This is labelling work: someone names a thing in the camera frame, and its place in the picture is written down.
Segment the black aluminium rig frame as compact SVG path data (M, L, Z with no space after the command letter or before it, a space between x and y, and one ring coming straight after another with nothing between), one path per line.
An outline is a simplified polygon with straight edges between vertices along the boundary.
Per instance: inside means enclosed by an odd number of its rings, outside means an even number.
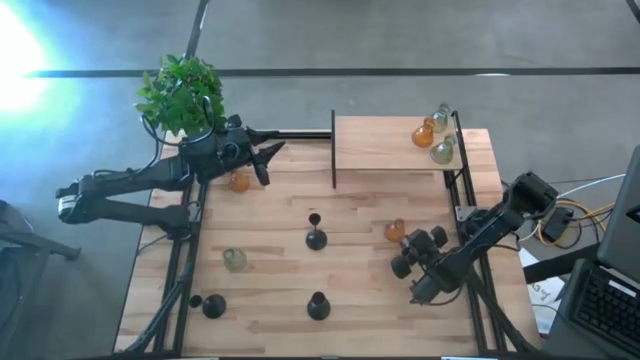
M129 360L181 356L207 188L208 183L198 186L197 209L189 233L172 241L158 310L135 341L126 349L114 352L114 356Z
M508 235L510 230L490 230L489 234L491 238L481 240L479 235L475 237L468 235L461 221L456 220L455 225L462 248L468 249L471 256L470 260L463 262L463 280L464 287L468 294L472 328L477 350L481 355L486 355L489 352L508 352L507 339L509 339L514 347L513 352L535 352L537 348L525 339L524 335L516 328L498 305L493 277L489 266L487 252L502 238ZM489 347L480 301L484 302L488 310L488 320L495 342L494 348Z

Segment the black metal bar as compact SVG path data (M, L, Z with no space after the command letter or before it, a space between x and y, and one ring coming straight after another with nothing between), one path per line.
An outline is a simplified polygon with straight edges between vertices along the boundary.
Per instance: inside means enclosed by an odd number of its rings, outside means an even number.
M526 283L533 284L570 273L575 263L581 259L598 262L597 252L599 247L599 244L593 244L554 258L527 265L523 268Z

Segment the black floor tape strip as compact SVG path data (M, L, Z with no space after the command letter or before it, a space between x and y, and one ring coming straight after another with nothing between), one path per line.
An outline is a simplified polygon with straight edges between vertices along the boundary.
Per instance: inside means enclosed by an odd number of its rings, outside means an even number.
M210 0L199 0L192 30L185 51L186 58L194 57L196 54L209 3Z

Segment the white paper sheet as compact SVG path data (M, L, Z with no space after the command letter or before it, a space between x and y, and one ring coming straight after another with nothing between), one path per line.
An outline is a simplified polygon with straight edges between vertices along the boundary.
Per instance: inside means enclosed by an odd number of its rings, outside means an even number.
M555 319L555 311L561 303L561 291L565 282L559 277L549 278L528 285L536 319L536 325L541 335L547 335Z

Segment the black power adapter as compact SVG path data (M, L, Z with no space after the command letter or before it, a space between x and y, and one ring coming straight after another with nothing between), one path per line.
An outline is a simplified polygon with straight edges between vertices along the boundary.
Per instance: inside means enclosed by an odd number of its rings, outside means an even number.
M574 211L566 207L556 208L542 226L541 239L548 243L558 241L566 231L569 223L573 219Z

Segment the tall black metal candlestick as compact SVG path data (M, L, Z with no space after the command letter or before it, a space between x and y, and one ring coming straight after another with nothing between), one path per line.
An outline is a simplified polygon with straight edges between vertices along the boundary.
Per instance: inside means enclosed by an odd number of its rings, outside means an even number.
M314 292L307 303L307 314L316 321L326 319L331 312L331 304L323 292Z

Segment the green potted plant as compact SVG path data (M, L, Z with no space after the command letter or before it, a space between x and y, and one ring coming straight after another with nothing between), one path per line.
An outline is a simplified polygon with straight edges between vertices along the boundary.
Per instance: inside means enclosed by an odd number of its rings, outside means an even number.
M216 68L198 58L167 54L155 74L143 73L134 108L154 128L177 135L220 130L227 117Z

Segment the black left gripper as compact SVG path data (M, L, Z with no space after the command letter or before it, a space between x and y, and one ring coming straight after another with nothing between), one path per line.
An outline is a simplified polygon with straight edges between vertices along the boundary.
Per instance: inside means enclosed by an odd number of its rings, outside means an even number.
M255 130L243 127L239 115L231 115L221 130L182 145L182 157L199 183L205 183L240 167L252 165L261 185L270 184L268 164L285 145L273 143L258 151L254 147L275 139L278 130Z

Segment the grey laptop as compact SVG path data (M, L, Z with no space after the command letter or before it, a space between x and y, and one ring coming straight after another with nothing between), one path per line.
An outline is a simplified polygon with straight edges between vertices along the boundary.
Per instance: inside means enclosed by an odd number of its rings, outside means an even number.
M640 145L626 170L594 260L576 262L543 351L640 360Z

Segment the amber ribbed glass candle holder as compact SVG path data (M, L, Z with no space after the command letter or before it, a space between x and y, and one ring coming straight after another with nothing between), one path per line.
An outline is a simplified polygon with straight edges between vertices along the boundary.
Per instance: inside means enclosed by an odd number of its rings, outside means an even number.
M392 243L400 243L406 236L405 221L403 219L395 219L388 223L384 230L384 237Z
M434 129L436 127L435 119L425 117L421 126L419 126L411 135L413 144L419 148L428 148L434 141Z
M234 171L229 176L229 189L235 193L244 193L251 186L250 178L243 172Z

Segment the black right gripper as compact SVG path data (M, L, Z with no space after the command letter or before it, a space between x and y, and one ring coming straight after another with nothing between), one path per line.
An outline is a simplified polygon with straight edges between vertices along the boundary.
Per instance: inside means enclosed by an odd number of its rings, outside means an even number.
M391 262L391 269L399 279L411 273L411 267L428 266L441 256L440 249L448 242L446 230L435 226L430 232L416 229L400 242L401 252Z

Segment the wooden shelf with black frame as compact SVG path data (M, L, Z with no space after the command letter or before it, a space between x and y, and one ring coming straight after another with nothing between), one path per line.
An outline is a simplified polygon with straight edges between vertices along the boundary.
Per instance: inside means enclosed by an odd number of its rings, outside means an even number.
M459 112L449 115L447 128L433 135L433 143L419 147L412 141L424 125L422 116L338 116L331 119L332 184L344 171L442 171L454 180L469 172ZM451 160L439 163L431 150L453 140Z

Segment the clear ribbed glass candle holder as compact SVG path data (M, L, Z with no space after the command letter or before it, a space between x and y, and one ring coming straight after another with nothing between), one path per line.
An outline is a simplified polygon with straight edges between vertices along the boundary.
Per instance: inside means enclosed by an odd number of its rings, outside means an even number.
M444 140L430 150L434 162L440 165L449 164L453 159L454 147L457 144L455 135L446 135Z
M225 268L231 273L241 272L247 265L246 254L239 248L228 248L222 253Z
M452 113L452 108L447 102L442 102L438 109L432 114L434 119L434 132L442 133L448 128L449 117Z

